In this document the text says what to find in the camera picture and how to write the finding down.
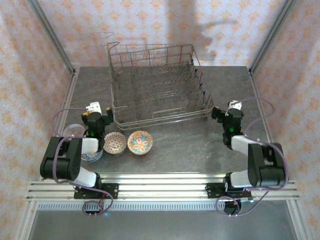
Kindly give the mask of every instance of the wire rack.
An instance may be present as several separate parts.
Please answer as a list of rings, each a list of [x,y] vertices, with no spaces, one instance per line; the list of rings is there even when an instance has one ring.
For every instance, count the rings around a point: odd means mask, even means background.
[[[208,117],[214,102],[192,45],[107,44],[121,130]]]

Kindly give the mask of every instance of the floral wallpaper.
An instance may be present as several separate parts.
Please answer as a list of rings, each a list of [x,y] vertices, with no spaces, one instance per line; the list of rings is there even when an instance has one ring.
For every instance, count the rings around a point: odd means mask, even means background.
[[[105,66],[107,42],[193,44],[202,65],[251,66],[286,0],[39,0],[72,64]],[[114,32],[112,38],[99,33]]]
[[[25,0],[0,4],[0,239],[15,234],[71,76]]]
[[[314,239],[320,235],[319,9],[319,0],[297,1],[254,74],[260,96],[277,108],[268,125],[282,143],[290,177],[299,181]]]

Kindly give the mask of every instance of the small plate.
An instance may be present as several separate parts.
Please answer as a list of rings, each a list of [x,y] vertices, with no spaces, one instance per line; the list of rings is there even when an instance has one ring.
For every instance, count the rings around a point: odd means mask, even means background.
[[[86,161],[86,162],[95,162],[97,160],[99,160],[102,156],[102,153],[104,151],[101,150],[99,152],[87,152],[81,155],[81,160]]]
[[[72,136],[74,135],[74,137],[82,137],[85,133],[86,129],[84,128],[84,126],[74,123],[71,124],[69,126],[67,126],[62,133],[62,136],[66,137],[66,136]]]
[[[110,132],[104,137],[103,149],[108,154],[119,155],[124,152],[127,146],[125,135],[120,132]]]
[[[128,148],[137,155],[143,155],[150,151],[153,141],[146,131],[135,131],[128,138]]]

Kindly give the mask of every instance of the aluminum frame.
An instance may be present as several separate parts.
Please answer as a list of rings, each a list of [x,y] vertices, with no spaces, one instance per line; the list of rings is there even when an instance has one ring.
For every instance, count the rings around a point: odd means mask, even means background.
[[[74,74],[71,77],[69,86],[67,88],[64,100],[63,100],[63,104],[61,106],[61,109],[67,109],[70,107],[71,104],[71,100],[72,97],[74,95],[74,91],[75,91],[75,87],[76,87],[76,83],[78,80],[78,75],[79,75],[79,69],[74,70]],[[63,111],[60,113],[60,115],[57,118],[57,122],[55,124],[56,130],[59,134],[62,135],[64,129],[65,129],[65,124],[66,124],[66,120],[67,120],[67,116],[68,116],[68,112],[69,111]]]
[[[119,183],[118,199],[111,211],[212,211],[215,200],[209,199],[205,190],[206,183],[222,183],[225,173],[102,173],[103,183]],[[252,191],[253,201],[259,200],[264,190]],[[28,239],[36,211],[63,210],[78,211],[83,199],[74,199],[74,189],[68,184],[56,184],[53,180],[44,179],[31,183],[26,201],[25,217],[22,218],[20,239]],[[307,238],[299,202],[300,192],[295,181],[283,190],[270,191],[263,201],[286,201],[290,210],[291,221],[299,240]]]
[[[308,227],[306,215],[302,210],[302,202],[296,200],[287,200],[286,204],[288,206],[296,238],[298,240],[316,239]]]
[[[29,239],[32,226],[38,210],[38,202],[28,201],[22,212],[20,221],[15,231],[14,240],[27,240]]]
[[[66,69],[70,74],[73,74],[75,69],[72,66],[71,61],[69,60],[68,55],[66,54],[64,47],[60,43],[60,40],[58,39],[53,27],[51,26],[45,12],[41,8],[41,5],[38,0],[27,0],[29,3],[31,9],[33,10],[34,14],[38,18],[40,24],[42,25],[43,30],[51,40],[51,43],[59,56],[61,57],[61,60],[63,61],[63,64],[65,65]]]
[[[249,71],[251,73],[254,73],[259,68],[261,61],[263,60],[263,58],[267,54],[267,51],[269,50],[271,44],[275,40],[282,25],[284,24],[287,17],[291,13],[291,10],[293,9],[296,1],[297,0],[287,0],[286,3],[284,4],[283,9],[281,10],[279,16],[277,17],[273,27],[271,28],[271,30],[269,32],[268,36],[266,37],[265,41],[263,42],[258,54],[256,55],[252,66],[249,68]]]

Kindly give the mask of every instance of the orange patterned bowl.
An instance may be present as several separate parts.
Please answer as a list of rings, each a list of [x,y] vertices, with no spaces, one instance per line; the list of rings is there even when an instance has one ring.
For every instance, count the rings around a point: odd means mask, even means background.
[[[128,148],[137,155],[143,155],[152,147],[152,137],[146,131],[135,131],[128,138]]]

